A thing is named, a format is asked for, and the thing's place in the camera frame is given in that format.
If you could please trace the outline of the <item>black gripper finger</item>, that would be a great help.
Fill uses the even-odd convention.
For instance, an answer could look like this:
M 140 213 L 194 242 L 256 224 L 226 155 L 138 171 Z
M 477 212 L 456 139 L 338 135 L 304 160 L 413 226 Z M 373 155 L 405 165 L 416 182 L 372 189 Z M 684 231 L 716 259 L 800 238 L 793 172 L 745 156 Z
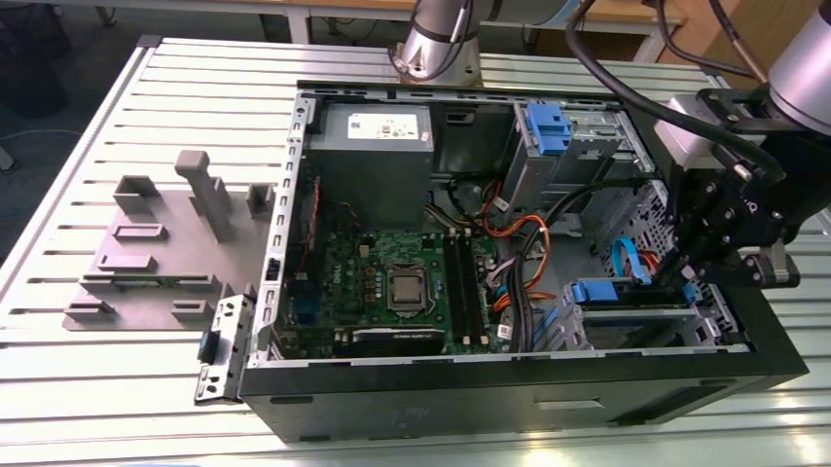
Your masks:
M 731 220 L 712 217 L 724 214 L 724 209 L 717 210 L 723 200 L 717 171 L 670 169 L 664 214 L 670 225 L 670 248 L 660 260 L 660 285 L 676 285 L 685 267 L 697 278 L 700 269 L 724 262 L 728 247 L 721 240 L 721 228 Z
M 720 285 L 777 285 L 779 242 L 759 245 L 757 252 L 740 256 L 729 234 L 708 239 L 690 262 L 694 277 Z

